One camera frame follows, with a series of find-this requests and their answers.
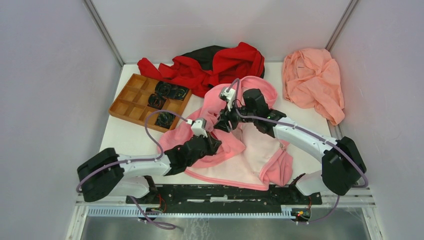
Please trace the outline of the rolled tie green leaves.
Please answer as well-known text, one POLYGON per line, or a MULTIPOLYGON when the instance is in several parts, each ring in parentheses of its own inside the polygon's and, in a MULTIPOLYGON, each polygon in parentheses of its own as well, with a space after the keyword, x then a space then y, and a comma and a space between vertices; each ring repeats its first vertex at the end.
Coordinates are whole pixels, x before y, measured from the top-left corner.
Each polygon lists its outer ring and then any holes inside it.
POLYGON ((170 112, 160 112, 156 118, 155 125, 169 130, 175 117, 176 116, 170 112))

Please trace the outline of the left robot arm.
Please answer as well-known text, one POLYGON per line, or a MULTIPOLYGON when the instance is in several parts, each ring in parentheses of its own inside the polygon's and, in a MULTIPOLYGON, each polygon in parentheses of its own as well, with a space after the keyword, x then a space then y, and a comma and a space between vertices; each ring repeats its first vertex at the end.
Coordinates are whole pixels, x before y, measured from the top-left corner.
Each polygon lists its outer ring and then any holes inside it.
POLYGON ((173 176, 184 172, 205 156, 217 154, 222 142, 211 133, 192 136, 163 154, 131 156, 105 148, 77 168, 76 191, 85 202, 96 202, 106 196, 133 196, 150 204, 158 191, 146 176, 173 176))

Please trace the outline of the pink jacket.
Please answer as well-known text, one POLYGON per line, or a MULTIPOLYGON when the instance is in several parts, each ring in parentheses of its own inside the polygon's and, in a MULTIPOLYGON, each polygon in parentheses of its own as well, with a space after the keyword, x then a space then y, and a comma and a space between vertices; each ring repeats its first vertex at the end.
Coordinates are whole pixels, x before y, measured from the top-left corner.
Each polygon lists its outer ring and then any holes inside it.
POLYGON ((214 129, 226 102, 219 98, 224 83, 209 90, 203 106, 188 116, 204 118, 206 129, 222 142, 213 156, 205 156, 184 173, 213 184, 266 191, 270 184, 284 186, 293 175, 293 157, 287 152, 289 143, 272 138, 257 130, 252 123, 240 123, 228 133, 214 129))

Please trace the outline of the red and black jacket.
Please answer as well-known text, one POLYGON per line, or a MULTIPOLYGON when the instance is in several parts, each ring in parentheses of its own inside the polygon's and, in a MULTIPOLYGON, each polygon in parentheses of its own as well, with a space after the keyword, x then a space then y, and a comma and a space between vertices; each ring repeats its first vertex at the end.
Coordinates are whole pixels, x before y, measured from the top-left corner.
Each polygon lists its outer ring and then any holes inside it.
POLYGON ((265 75, 265 57, 245 42, 230 48, 203 47, 175 56, 172 62, 172 65, 160 63, 155 67, 143 57, 137 66, 142 76, 186 87, 202 98, 217 85, 230 84, 246 76, 263 78, 265 75))

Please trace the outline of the rolled tie orange pattern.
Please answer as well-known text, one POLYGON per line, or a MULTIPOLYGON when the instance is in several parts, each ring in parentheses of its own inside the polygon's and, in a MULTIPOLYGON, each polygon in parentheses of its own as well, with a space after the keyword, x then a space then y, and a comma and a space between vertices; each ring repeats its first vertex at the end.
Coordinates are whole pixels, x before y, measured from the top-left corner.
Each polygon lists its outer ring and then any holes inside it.
POLYGON ((158 93, 152 93, 147 100, 147 106, 161 110, 166 103, 167 98, 158 93))

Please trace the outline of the rolled tie yellow pattern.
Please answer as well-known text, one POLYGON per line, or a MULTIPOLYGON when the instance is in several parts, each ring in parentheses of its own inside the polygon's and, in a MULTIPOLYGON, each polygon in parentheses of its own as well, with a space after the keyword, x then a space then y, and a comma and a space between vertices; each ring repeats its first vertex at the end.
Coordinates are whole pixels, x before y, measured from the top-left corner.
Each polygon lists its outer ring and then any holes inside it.
POLYGON ((160 81, 155 86, 155 93, 166 99, 184 100, 189 92, 187 87, 160 81))

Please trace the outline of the wooden compartment tray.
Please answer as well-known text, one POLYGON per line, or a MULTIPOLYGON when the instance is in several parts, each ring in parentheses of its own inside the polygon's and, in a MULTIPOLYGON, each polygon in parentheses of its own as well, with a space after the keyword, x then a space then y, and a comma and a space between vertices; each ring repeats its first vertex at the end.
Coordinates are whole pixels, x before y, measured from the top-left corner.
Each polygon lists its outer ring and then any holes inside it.
MULTIPOLYGON (((173 130, 178 123, 177 117, 175 117, 170 129, 155 125, 159 113, 146 120, 151 113, 161 110, 148 106, 148 98, 151 94, 156 94, 155 87, 158 82, 161 81, 134 73, 110 106, 109 114, 137 125, 146 125, 148 128, 162 133, 173 130)), ((167 98, 162 110, 171 111, 181 116, 191 95, 192 92, 189 90, 184 100, 167 98)))

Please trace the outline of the peach orange garment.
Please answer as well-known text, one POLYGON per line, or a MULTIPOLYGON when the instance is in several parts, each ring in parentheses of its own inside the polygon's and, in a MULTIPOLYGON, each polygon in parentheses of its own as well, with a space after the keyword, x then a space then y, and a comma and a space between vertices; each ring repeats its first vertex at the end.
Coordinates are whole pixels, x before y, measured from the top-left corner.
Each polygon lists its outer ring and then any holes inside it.
POLYGON ((334 126, 344 120, 340 68, 328 50, 304 48, 288 54, 281 74, 285 100, 313 108, 334 126))

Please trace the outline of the aluminium rail frame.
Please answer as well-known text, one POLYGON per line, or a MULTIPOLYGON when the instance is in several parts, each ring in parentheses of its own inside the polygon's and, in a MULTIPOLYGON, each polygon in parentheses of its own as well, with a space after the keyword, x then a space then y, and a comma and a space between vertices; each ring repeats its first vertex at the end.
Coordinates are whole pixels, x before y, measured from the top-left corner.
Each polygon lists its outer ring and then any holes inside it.
POLYGON ((68 240, 381 240, 368 188, 337 197, 293 187, 257 191, 159 184, 146 197, 77 198, 68 240))

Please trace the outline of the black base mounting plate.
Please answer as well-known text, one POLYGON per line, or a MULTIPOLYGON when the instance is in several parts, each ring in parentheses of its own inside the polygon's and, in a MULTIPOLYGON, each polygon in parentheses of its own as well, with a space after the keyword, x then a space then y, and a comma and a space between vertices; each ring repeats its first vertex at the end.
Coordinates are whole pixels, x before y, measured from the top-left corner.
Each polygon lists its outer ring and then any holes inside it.
POLYGON ((226 185, 156 185, 153 191, 137 199, 139 205, 158 205, 168 214, 253 214, 279 213, 282 206, 322 205, 316 192, 302 195, 294 186, 270 185, 253 190, 226 185))

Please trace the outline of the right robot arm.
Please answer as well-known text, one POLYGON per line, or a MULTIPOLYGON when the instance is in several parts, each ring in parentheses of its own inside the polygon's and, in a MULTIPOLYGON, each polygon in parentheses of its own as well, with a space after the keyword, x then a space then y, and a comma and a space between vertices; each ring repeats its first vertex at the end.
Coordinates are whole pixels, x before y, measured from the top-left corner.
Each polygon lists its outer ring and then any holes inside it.
POLYGON ((224 87, 220 92, 219 98, 226 102, 226 106, 220 111, 215 129, 229 133, 240 123, 253 123, 259 132, 286 141, 320 162, 320 170, 305 173, 294 181, 295 187, 288 191, 293 203, 302 204, 309 195, 323 191, 344 196, 351 188, 358 187, 359 180, 363 180, 362 187, 367 187, 367 168, 351 138, 336 139, 298 125, 285 113, 269 108, 257 88, 242 94, 243 104, 238 104, 237 94, 230 87, 224 87))

